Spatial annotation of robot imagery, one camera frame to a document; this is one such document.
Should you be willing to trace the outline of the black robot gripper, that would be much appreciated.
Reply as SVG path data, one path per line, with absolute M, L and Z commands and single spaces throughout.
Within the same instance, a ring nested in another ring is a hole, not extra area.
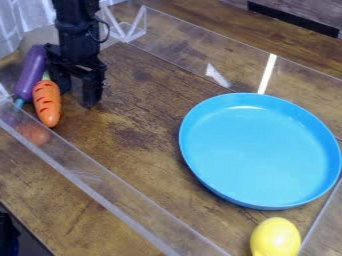
M 98 21 L 81 21 L 76 24 L 56 21 L 58 43 L 44 45 L 48 56 L 50 80 L 62 93 L 70 90 L 70 76 L 81 79 L 81 104 L 89 108 L 101 100 L 105 83 L 105 64 L 98 59 L 100 38 Z

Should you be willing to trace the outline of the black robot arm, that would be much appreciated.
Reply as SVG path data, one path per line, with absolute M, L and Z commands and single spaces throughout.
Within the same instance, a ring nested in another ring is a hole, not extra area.
M 98 0 L 52 0 L 58 44 L 46 43 L 46 66 L 61 92 L 72 89 L 72 77 L 81 81 L 81 105 L 92 107 L 101 99 L 106 66 L 100 61 Z

